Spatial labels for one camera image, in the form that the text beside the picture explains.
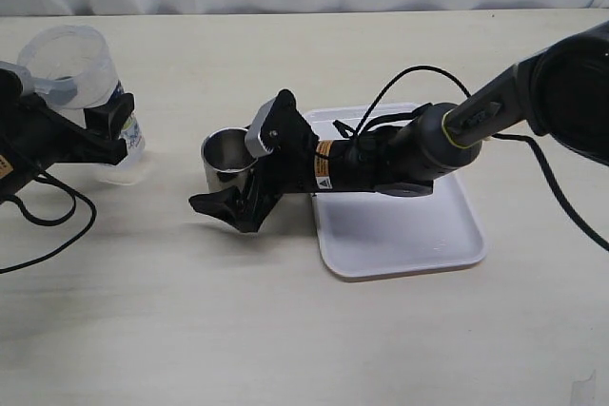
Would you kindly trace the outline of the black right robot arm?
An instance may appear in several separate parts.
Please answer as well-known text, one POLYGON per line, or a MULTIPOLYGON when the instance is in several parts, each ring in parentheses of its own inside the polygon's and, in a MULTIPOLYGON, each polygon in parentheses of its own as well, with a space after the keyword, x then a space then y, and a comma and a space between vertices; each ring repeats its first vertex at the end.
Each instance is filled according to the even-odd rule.
POLYGON ((485 139, 527 123, 571 151, 608 161, 608 27, 599 24, 506 69, 460 104, 426 104, 399 114, 366 112, 356 127, 336 122, 323 140, 281 90, 246 129, 253 159, 243 184, 189 198, 198 213, 238 231, 257 231, 286 194, 430 195, 434 183, 472 164, 485 139))

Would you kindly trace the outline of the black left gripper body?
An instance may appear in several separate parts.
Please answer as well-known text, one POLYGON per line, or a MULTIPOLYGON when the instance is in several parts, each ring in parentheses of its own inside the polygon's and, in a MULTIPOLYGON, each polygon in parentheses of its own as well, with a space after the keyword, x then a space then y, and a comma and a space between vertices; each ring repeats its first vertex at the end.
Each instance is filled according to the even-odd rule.
POLYGON ((117 165, 127 141, 103 139, 51 109, 13 69, 1 70, 1 195, 12 196, 53 164, 117 165))

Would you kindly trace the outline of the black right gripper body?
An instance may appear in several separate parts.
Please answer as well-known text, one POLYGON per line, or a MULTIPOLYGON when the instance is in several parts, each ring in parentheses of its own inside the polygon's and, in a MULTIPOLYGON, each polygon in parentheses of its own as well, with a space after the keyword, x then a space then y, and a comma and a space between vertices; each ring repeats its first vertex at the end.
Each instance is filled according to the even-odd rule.
POLYGON ((284 88, 274 97, 274 112, 265 123, 273 152, 256 159, 241 193, 246 200, 251 233, 260 229, 283 195, 304 193, 313 185, 313 153, 319 137, 299 112, 290 90, 284 88))

